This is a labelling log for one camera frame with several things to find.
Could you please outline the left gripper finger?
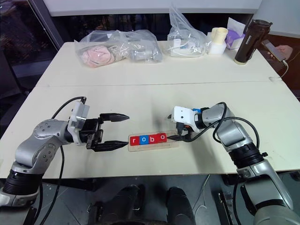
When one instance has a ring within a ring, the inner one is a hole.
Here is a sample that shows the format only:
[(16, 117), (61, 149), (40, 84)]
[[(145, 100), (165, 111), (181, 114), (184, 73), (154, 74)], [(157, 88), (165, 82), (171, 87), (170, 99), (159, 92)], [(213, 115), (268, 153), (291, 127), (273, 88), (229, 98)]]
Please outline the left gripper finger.
[(120, 122), (120, 121), (130, 119), (129, 116), (126, 116), (121, 113), (101, 113), (99, 115), (99, 118), (101, 119), (102, 122), (104, 122), (104, 121)]
[(113, 151), (128, 145), (128, 142), (123, 141), (105, 141), (104, 143), (93, 143), (91, 149), (94, 152)]

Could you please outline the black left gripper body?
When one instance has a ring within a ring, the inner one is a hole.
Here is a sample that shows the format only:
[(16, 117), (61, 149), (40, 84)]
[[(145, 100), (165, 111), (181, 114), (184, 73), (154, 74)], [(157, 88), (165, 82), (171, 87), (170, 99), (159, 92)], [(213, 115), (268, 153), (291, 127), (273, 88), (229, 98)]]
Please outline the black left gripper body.
[(97, 119), (87, 119), (82, 130), (79, 131), (79, 137), (82, 143), (86, 144), (87, 149), (103, 150), (101, 125), (104, 123), (105, 114), (102, 113)]

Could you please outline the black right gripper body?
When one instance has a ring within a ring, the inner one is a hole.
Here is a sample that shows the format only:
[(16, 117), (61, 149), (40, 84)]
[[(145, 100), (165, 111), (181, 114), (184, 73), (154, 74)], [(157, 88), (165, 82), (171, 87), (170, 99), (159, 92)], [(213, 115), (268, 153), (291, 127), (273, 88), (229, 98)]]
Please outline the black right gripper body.
[(178, 135), (184, 136), (186, 139), (185, 141), (193, 141), (192, 138), (193, 129), (189, 125), (185, 125), (183, 123), (177, 122), (176, 128), (177, 128)]

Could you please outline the person's right hand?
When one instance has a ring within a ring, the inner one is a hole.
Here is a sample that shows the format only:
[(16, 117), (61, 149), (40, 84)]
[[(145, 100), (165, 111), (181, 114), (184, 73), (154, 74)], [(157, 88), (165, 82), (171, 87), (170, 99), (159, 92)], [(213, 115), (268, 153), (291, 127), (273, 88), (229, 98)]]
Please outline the person's right hand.
[(286, 60), (288, 60), (293, 52), (293, 48), (288, 45), (278, 45), (275, 47)]

